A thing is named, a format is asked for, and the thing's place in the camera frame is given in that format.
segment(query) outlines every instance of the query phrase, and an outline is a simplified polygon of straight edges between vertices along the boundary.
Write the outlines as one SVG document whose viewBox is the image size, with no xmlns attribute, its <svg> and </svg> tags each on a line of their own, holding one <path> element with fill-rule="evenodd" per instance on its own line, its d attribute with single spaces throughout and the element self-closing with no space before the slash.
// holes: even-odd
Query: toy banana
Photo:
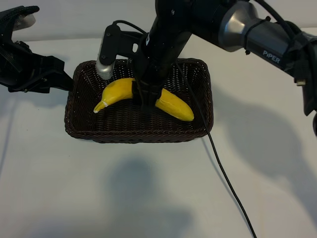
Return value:
<svg viewBox="0 0 317 238">
<path fill-rule="evenodd" d="M 132 82 L 134 78 L 118 79 L 109 84 L 103 91 L 102 100 L 94 109 L 94 113 L 124 99 L 132 99 Z M 156 107 L 183 121 L 193 121 L 194 113 L 191 108 L 176 95 L 166 89 L 162 90 Z"/>
</svg>

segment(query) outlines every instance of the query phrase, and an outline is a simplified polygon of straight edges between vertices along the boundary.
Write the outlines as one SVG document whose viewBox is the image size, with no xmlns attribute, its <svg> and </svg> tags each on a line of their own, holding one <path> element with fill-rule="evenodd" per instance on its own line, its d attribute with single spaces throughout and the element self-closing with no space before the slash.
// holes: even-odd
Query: white wall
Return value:
<svg viewBox="0 0 317 238">
<path fill-rule="evenodd" d="M 301 27 L 317 27 L 317 0 L 267 0 L 285 19 Z M 114 20 L 129 20 L 149 30 L 156 16 L 155 0 L 1 0 L 0 10 L 38 5 L 36 25 L 15 39 L 44 40 L 100 37 Z M 259 7 L 261 16 L 265 11 Z"/>
</svg>

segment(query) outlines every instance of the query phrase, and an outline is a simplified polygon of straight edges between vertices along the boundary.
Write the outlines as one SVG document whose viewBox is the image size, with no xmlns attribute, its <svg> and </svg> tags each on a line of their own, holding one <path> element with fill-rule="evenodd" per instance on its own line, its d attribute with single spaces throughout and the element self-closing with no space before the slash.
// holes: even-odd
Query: white table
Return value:
<svg viewBox="0 0 317 238">
<path fill-rule="evenodd" d="M 72 75 L 97 58 L 100 42 L 28 44 L 64 60 Z M 316 237 L 317 140 L 301 89 L 255 55 L 227 53 L 194 36 L 181 57 L 209 66 L 212 135 L 258 237 Z M 251 237 L 207 138 L 77 140 L 64 131 L 67 92 L 0 90 L 1 238 Z"/>
</svg>

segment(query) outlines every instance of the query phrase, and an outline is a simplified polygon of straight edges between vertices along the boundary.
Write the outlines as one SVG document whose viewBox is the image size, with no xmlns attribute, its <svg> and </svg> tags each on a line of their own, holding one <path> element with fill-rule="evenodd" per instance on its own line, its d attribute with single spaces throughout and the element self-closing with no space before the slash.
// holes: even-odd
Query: brown wicker basket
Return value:
<svg viewBox="0 0 317 238">
<path fill-rule="evenodd" d="M 157 108 L 146 115 L 133 100 L 123 100 L 95 114 L 94 107 L 109 83 L 133 77 L 126 67 L 126 60 L 117 60 L 112 79 L 104 81 L 97 75 L 95 63 L 84 62 L 75 70 L 74 88 L 69 92 L 65 113 L 65 128 L 70 136 L 99 143 L 162 143 L 190 141 L 207 134 L 197 106 L 176 67 L 173 67 L 165 88 L 192 108 L 193 122 L 180 121 Z M 180 59 L 179 64 L 201 103 L 211 130 L 213 107 L 207 65 L 198 59 Z"/>
</svg>

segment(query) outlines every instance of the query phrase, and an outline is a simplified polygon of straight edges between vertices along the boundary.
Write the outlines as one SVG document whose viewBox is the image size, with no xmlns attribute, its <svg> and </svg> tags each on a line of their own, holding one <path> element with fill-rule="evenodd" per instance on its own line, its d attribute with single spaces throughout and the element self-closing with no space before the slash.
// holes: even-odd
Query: black robotic arm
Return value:
<svg viewBox="0 0 317 238">
<path fill-rule="evenodd" d="M 294 77 L 303 88 L 308 116 L 317 111 L 317 37 L 285 22 L 263 0 L 256 1 L 278 22 L 258 18 L 248 0 L 156 0 L 157 17 L 148 34 L 121 32 L 117 22 L 106 29 L 97 71 L 110 79 L 116 55 L 128 57 L 137 82 L 134 91 L 143 110 L 151 111 L 172 64 L 195 34 L 229 52 L 244 48 L 247 55 L 254 53 Z M 135 43 L 139 47 L 133 53 Z"/>
</svg>

